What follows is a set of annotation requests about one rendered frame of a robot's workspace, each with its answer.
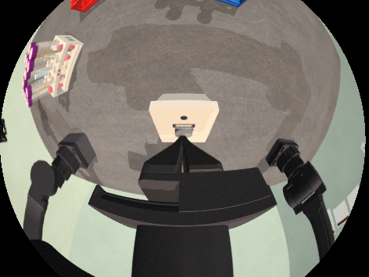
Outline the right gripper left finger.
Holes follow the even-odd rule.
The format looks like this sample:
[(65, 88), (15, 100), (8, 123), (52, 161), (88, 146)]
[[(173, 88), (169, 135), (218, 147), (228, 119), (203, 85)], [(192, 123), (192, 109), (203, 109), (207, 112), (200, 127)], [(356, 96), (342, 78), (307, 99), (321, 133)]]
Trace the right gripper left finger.
[(163, 151), (157, 153), (155, 156), (144, 162), (142, 171), (176, 171), (176, 173), (182, 172), (182, 147), (183, 136), (181, 135), (171, 146), (168, 146)]

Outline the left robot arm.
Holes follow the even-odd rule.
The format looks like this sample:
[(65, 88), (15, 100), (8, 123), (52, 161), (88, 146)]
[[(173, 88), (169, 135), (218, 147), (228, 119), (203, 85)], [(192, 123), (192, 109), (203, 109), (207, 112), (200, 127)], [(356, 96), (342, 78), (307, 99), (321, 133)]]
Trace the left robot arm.
[(30, 170), (30, 193), (27, 195), (23, 220), (23, 230), (28, 239), (42, 240), (49, 197), (54, 196), (58, 187), (62, 188), (65, 180), (68, 181), (79, 167), (86, 170), (89, 166), (75, 142), (60, 142), (58, 147), (52, 166), (44, 160), (38, 160)]

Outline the red tube rack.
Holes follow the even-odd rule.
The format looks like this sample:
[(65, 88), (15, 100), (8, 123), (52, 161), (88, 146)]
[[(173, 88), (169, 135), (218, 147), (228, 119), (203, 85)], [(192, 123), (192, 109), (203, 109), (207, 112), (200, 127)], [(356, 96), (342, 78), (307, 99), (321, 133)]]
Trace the red tube rack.
[(70, 8), (85, 13), (97, 1), (99, 1), (99, 0), (71, 0)]

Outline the white test tube rack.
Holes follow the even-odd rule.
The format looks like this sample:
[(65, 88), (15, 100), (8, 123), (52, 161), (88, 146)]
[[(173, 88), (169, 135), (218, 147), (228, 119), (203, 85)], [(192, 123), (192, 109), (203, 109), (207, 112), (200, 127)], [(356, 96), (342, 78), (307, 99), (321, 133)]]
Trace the white test tube rack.
[[(71, 35), (56, 35), (54, 41), (60, 41), (60, 44), (63, 44), (63, 50), (59, 53), (56, 53), (56, 55), (59, 55), (59, 62), (53, 63), (52, 70), (49, 70), (48, 75), (45, 76), (46, 79), (54, 77), (54, 83), (52, 85), (49, 85), (52, 86), (53, 90), (51, 92), (51, 95), (53, 97), (68, 91), (73, 68), (83, 46), (82, 42), (78, 41)], [(69, 45), (75, 45), (75, 48), (71, 52), (67, 51)], [(64, 61), (63, 64), (66, 53), (69, 53), (71, 57), (70, 59)], [(63, 83), (63, 86), (59, 90), (57, 90), (60, 74), (65, 74), (65, 77), (63, 78), (63, 81), (60, 81), (60, 83)]]

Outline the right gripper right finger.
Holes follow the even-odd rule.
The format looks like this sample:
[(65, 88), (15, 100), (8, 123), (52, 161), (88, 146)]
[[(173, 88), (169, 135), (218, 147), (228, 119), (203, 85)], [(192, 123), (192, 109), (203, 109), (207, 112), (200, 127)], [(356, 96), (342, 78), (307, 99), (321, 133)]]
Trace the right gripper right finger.
[(183, 170), (184, 172), (191, 173), (223, 171), (224, 169), (219, 160), (193, 145), (183, 135)]

